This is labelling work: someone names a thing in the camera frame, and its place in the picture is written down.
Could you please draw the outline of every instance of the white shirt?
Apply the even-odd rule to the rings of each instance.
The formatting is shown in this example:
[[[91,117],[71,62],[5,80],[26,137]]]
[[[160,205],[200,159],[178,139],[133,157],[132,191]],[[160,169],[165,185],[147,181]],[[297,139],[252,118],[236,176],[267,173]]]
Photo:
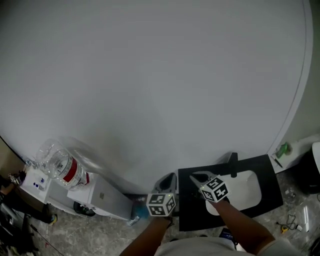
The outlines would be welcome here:
[[[275,240],[260,250],[257,256],[301,256],[289,242]],[[235,250],[232,241],[221,237],[194,237],[162,244],[155,256],[252,256]]]

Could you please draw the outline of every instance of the white basin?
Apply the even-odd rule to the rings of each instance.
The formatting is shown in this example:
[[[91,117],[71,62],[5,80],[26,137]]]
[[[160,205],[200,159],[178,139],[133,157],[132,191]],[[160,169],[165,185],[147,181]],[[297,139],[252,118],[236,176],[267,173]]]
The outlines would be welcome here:
[[[235,178],[231,175],[221,176],[225,181],[230,194],[227,196],[230,204],[239,211],[258,205],[261,201],[261,190],[257,175],[252,170],[237,173]],[[212,215],[219,215],[217,210],[205,201],[207,211]]]

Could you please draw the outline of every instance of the white box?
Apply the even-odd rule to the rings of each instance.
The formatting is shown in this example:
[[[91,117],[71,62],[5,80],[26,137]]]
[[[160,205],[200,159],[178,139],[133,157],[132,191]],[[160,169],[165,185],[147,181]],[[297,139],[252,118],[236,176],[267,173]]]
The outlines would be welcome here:
[[[227,185],[221,179],[220,175],[203,185],[200,190],[205,200],[215,203],[221,201],[223,198],[229,195]]]
[[[169,216],[176,207],[175,194],[148,194],[146,206],[150,216]]]
[[[67,197],[88,207],[98,208],[100,212],[107,212],[113,218],[131,219],[133,202],[99,174],[90,173],[89,184],[77,191],[69,190]]]

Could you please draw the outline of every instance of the concrete floor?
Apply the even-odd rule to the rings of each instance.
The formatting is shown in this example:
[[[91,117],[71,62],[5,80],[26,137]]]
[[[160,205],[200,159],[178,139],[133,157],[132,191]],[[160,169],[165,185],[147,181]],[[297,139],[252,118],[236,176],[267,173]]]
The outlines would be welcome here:
[[[302,194],[296,187],[289,171],[277,174],[277,179],[283,197],[283,206],[260,215],[255,220],[267,227],[277,239],[288,239],[303,255],[308,255],[310,246],[320,236],[320,219],[318,218],[320,202],[317,200],[317,195],[306,196]],[[53,226],[48,226],[35,219],[29,221],[64,256],[118,256],[150,221],[141,220],[129,227],[125,221],[105,216],[96,215],[91,218],[82,218],[53,207],[50,207],[50,210],[58,214],[58,222]],[[306,210],[309,218],[309,232],[306,232],[305,227],[304,212]],[[294,222],[303,227],[302,232],[289,230],[285,234],[281,234],[281,227],[276,225],[276,222],[285,224],[288,214],[296,216]],[[176,218],[174,222],[175,225],[167,230],[163,243],[167,243],[173,238],[183,239],[200,235],[217,237],[222,230],[222,227],[218,227],[179,232],[179,219]],[[33,240],[39,249],[39,255],[60,255],[50,245],[46,245],[46,242],[37,233],[35,233]]]

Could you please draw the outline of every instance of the curved white wall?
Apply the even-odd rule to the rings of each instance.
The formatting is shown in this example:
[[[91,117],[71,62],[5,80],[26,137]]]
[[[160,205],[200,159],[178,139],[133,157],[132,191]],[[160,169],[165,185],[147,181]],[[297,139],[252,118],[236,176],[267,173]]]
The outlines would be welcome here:
[[[305,25],[301,0],[8,1],[0,134],[29,157],[72,136],[145,192],[229,151],[266,154],[299,84]]]

